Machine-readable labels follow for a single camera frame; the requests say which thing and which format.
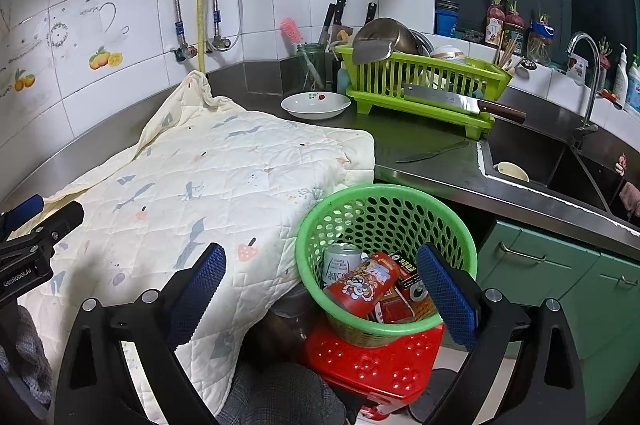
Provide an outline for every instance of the stool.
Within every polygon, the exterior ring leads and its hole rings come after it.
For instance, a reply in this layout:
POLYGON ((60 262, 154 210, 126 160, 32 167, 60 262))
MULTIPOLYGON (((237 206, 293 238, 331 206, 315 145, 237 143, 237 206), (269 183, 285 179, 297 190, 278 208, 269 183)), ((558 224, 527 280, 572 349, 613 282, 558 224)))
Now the stool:
POLYGON ((371 349, 338 338, 323 316, 306 339, 303 363, 328 384, 365 396, 369 419, 383 420, 414 402, 427 387, 444 325, 371 349))

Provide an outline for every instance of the metal screw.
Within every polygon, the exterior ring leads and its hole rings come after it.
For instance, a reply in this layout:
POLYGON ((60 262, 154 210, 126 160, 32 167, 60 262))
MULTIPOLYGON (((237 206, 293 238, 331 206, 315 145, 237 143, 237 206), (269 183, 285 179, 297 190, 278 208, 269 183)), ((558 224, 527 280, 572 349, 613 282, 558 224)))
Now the metal screw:
POLYGON ((484 292, 484 295, 491 300, 491 302, 500 302, 502 300, 502 293, 495 288, 489 288, 484 292))
POLYGON ((560 302, 558 302, 556 299, 547 299, 546 300, 546 307, 549 308, 552 311, 559 311, 560 310, 560 302))
POLYGON ((142 294, 142 301, 146 304, 151 304, 151 302, 158 300, 158 295, 156 290, 147 290, 142 294))
POLYGON ((91 311, 92 309, 95 308, 96 305, 96 301, 95 299, 87 299, 82 303, 82 309, 84 311, 91 311))

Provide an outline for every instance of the white quilted blanket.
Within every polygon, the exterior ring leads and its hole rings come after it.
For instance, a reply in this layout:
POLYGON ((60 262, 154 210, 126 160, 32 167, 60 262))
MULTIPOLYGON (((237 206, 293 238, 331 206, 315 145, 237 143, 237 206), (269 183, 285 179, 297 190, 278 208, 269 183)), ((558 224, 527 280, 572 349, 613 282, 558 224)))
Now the white quilted blanket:
MULTIPOLYGON (((332 192, 372 182, 373 168, 366 132, 245 111, 212 98, 206 77, 192 72, 135 147, 46 199, 40 219, 71 199, 85 211, 84 223, 56 245, 52 280, 20 301, 54 371, 87 297, 103 305, 131 302, 161 289, 216 242, 226 251, 226 275, 176 355, 217 414, 245 332, 299 280, 294 242, 303 217, 332 192)), ((126 354, 148 417, 162 423, 134 348, 126 354)))

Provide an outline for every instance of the pink cloth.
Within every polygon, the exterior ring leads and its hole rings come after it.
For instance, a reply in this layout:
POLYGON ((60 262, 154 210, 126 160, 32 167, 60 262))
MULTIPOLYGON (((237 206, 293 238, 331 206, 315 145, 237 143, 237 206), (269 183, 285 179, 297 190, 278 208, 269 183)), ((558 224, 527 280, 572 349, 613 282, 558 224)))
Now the pink cloth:
POLYGON ((636 217, 640 217, 640 190, 627 182, 620 190, 620 200, 627 212, 633 212, 636 217))

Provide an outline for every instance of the blue container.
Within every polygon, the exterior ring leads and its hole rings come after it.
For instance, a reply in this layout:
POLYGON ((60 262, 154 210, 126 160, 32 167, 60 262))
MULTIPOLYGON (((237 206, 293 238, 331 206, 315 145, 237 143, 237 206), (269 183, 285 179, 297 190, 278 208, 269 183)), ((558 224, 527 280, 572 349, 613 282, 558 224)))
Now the blue container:
POLYGON ((450 1, 436 1, 436 34, 456 37, 458 24, 458 4, 450 1))

